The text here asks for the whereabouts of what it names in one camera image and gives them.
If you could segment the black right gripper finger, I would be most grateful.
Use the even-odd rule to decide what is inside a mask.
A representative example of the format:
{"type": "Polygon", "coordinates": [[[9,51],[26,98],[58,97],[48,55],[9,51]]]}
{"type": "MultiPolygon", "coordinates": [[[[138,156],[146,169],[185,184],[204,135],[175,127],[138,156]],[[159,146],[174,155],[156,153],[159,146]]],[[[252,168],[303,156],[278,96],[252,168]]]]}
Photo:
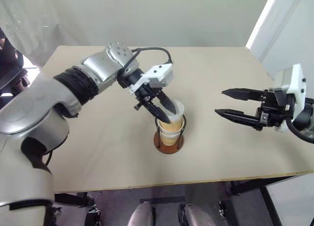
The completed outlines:
{"type": "Polygon", "coordinates": [[[264,91],[253,90],[247,88],[232,88],[221,92],[223,95],[229,96],[236,100],[254,100],[261,101],[264,91]]]}
{"type": "Polygon", "coordinates": [[[250,126],[255,130],[260,131],[259,119],[255,116],[246,115],[242,111],[232,109],[215,109],[215,112],[231,122],[240,125],[250,126]]]}

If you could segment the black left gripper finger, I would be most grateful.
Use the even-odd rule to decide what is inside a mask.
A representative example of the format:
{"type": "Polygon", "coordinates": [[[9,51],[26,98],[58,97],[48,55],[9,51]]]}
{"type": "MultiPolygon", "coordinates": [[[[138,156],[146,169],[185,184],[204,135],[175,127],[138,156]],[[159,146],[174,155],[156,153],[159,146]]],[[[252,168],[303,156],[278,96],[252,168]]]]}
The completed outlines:
{"type": "Polygon", "coordinates": [[[157,106],[155,106],[152,102],[147,103],[147,110],[157,119],[164,123],[169,122],[168,116],[157,106]]]}
{"type": "Polygon", "coordinates": [[[157,98],[159,99],[160,103],[166,108],[168,111],[172,113],[176,113],[176,108],[172,101],[166,96],[163,91],[159,91],[157,98]]]}

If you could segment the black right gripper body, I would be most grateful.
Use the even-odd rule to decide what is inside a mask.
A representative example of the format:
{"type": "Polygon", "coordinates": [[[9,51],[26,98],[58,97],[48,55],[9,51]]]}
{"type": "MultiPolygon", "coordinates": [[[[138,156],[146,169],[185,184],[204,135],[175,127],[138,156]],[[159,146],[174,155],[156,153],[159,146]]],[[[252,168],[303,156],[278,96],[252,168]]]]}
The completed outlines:
{"type": "Polygon", "coordinates": [[[286,119],[292,119],[294,113],[294,96],[288,96],[283,105],[279,105],[275,93],[270,90],[259,91],[256,117],[258,124],[255,129],[261,131],[264,127],[279,127],[286,119]]]}

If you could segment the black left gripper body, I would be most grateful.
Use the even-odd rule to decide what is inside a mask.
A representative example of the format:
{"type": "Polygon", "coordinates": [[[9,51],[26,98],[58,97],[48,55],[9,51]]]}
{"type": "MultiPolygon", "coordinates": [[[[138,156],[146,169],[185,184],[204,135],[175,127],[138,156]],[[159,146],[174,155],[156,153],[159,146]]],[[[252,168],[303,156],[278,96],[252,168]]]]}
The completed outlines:
{"type": "Polygon", "coordinates": [[[138,104],[134,106],[135,110],[145,107],[148,111],[161,111],[153,103],[154,98],[157,98],[160,102],[164,102],[164,92],[161,88],[152,88],[149,84],[142,84],[134,94],[138,100],[138,104]]]}

